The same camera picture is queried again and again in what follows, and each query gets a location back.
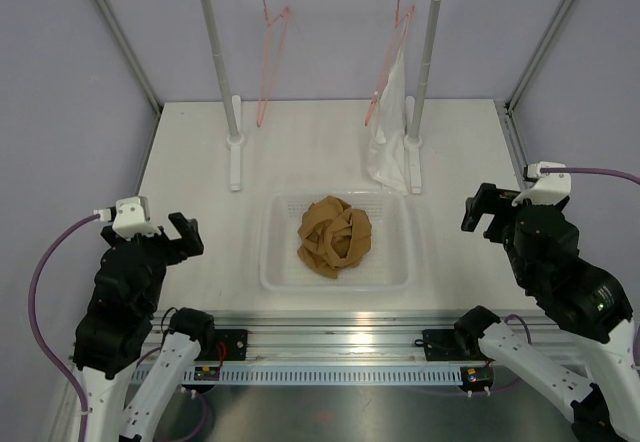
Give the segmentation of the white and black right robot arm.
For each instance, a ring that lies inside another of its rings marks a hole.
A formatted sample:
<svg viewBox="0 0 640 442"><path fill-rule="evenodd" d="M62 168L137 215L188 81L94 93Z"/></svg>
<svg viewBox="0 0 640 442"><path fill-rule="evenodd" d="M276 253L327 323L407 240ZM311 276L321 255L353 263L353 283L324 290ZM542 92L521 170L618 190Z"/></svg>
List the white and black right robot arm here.
<svg viewBox="0 0 640 442"><path fill-rule="evenodd" d="M480 185L465 202L461 228L492 216L485 239L502 246L517 285L567 333L588 371L579 376L530 344L504 320L477 306L454 325L454 346L466 358L505 365L551 402L580 441L639 438L639 373L633 309L621 283L579 256L579 230L563 214L569 199L535 204L516 191Z"/></svg>

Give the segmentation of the tan tank top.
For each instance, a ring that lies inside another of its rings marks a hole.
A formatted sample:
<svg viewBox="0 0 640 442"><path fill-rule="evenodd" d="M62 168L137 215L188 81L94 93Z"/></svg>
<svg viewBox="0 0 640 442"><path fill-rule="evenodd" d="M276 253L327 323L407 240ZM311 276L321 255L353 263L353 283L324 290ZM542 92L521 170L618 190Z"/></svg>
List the tan tank top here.
<svg viewBox="0 0 640 442"><path fill-rule="evenodd" d="M299 259L311 271L330 279L357 267L372 248L368 214L335 196L311 203L297 234Z"/></svg>

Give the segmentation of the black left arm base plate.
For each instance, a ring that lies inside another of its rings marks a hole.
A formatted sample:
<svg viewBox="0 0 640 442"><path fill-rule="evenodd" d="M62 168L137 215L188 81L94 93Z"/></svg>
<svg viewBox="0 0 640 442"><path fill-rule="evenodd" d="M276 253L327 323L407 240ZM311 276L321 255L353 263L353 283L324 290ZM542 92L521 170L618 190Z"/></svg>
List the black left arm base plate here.
<svg viewBox="0 0 640 442"><path fill-rule="evenodd" d="M246 329L217 329L212 359L219 362L246 360L249 332Z"/></svg>

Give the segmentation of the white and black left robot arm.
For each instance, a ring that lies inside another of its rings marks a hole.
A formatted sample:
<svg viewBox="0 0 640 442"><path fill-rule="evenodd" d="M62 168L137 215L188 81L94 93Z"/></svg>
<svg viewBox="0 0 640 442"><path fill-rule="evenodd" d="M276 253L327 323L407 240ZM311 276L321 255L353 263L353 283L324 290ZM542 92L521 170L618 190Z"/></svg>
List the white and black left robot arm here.
<svg viewBox="0 0 640 442"><path fill-rule="evenodd" d="M178 387L184 370L208 358L216 347L212 315L181 308L170 319L166 338L138 394L127 387L152 329L170 266L204 252L198 223L182 213L169 220L179 233L171 239L156 228L125 238L114 226L102 229L109 248L94 277L87 312L75 333L73 362L84 391L78 422L82 441L149 441Z"/></svg>

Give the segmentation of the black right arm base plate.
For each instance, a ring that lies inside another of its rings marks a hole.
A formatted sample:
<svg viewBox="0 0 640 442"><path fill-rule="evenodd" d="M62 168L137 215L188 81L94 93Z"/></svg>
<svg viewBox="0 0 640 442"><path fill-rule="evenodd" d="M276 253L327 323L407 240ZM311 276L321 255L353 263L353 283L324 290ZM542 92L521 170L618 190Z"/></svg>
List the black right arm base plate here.
<svg viewBox="0 0 640 442"><path fill-rule="evenodd" d="M454 329L425 329L422 346L427 361L452 361L460 355Z"/></svg>

